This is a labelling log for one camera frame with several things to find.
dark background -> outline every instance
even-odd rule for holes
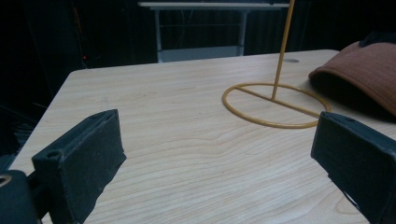
[[[0,0],[0,156],[15,154],[71,72],[156,63],[154,12],[132,0]],[[287,51],[340,50],[395,22],[386,1],[296,0]],[[251,11],[245,55],[279,52],[287,10]],[[163,48],[236,45],[239,13],[167,11]]]

wood grain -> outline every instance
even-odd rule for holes
[[[283,63],[280,83],[309,90],[308,73],[335,53],[287,53],[286,58],[299,62]],[[268,128],[242,120],[222,105],[221,95],[234,84],[273,82],[277,58],[76,71],[11,168],[30,174],[31,158],[39,150],[89,115],[117,108],[128,159],[87,223],[367,223],[310,158],[315,128]],[[247,112],[268,119],[312,119],[246,95],[234,97]],[[320,110],[290,92],[277,97]],[[396,138],[394,124],[330,103],[335,113]]]

table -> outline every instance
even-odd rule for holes
[[[309,90],[308,73],[335,54],[286,53],[280,82]],[[89,115],[117,108],[128,159],[87,223],[367,223],[310,158],[315,128],[260,126],[236,117],[221,103],[223,92],[234,84],[273,82],[277,57],[73,72],[11,169],[30,174],[31,158],[38,151]],[[278,90],[277,97],[310,105],[294,92]],[[306,117],[294,118],[283,107],[257,104],[245,95],[235,95],[235,102],[271,119]],[[330,104],[333,112],[396,139],[395,124]]]
[[[289,4],[269,3],[222,3],[222,2],[139,2],[141,7],[149,7],[155,12],[155,34],[157,40],[158,62],[186,61],[202,59],[203,57],[219,58],[243,56],[245,50],[245,33],[248,13],[251,10],[280,10]],[[236,10],[241,13],[239,24],[238,45],[235,47],[215,47],[199,49],[163,49],[161,39],[160,12],[163,10]]]

yellow metal stand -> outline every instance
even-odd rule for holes
[[[253,96],[262,98],[264,100],[270,101],[272,103],[278,104],[278,105],[283,105],[285,107],[288,107],[290,109],[302,112],[306,115],[309,115],[311,117],[314,118],[318,118],[319,117],[319,113],[310,111],[308,109],[299,107],[297,105],[291,105],[288,104],[286,102],[282,102],[276,99],[276,92],[277,92],[277,88],[285,88],[285,89],[289,89],[292,91],[297,91],[299,93],[311,96],[313,99],[316,99],[317,101],[319,101],[323,106],[324,109],[326,111],[331,111],[331,108],[329,106],[328,103],[326,103],[326,101],[324,101],[323,99],[321,99],[320,97],[318,97],[317,95],[315,95],[313,92],[310,91],[304,91],[304,90],[300,90],[298,88],[289,86],[289,85],[284,85],[284,84],[279,84],[279,78],[280,78],[280,71],[282,68],[282,63],[283,63],[283,57],[285,54],[285,50],[286,50],[286,44],[288,41],[288,35],[289,35],[289,29],[290,29],[290,22],[291,22],[291,15],[292,15],[292,11],[294,8],[294,0],[290,0],[290,4],[289,4],[289,10],[288,10],[288,16],[286,18],[286,25],[285,25],[285,31],[283,34],[283,40],[282,40],[282,46],[280,49],[280,54],[279,54],[279,60],[278,60],[278,64],[277,64],[277,69],[276,69],[276,80],[275,83],[242,83],[242,84],[238,84],[235,86],[232,86],[231,88],[229,88],[227,91],[225,91],[222,95],[222,102],[225,105],[225,107],[227,107],[227,109],[229,109],[232,113],[234,113],[236,116],[240,117],[241,119],[246,119],[250,122],[254,122],[257,124],[261,124],[261,125],[265,125],[265,126],[269,126],[269,127],[274,127],[274,128],[284,128],[284,129],[302,129],[302,128],[309,128],[309,127],[313,127],[316,126],[318,124],[318,121],[312,121],[312,122],[307,122],[307,123],[301,123],[301,124],[285,124],[285,123],[277,123],[277,122],[272,122],[272,121],[268,121],[268,120],[263,120],[263,119],[256,119],[253,118],[249,115],[246,115],[238,110],[236,110],[235,108],[233,108],[227,101],[227,95],[234,90],[238,90],[238,91],[243,91],[245,93],[251,94]],[[246,86],[273,86],[273,93],[271,97],[267,97],[265,95],[259,94],[255,91],[251,91],[247,88],[244,88]]]

brown hat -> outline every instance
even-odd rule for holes
[[[361,48],[349,45],[309,74],[339,77],[355,86],[396,117],[396,45],[375,43]]]

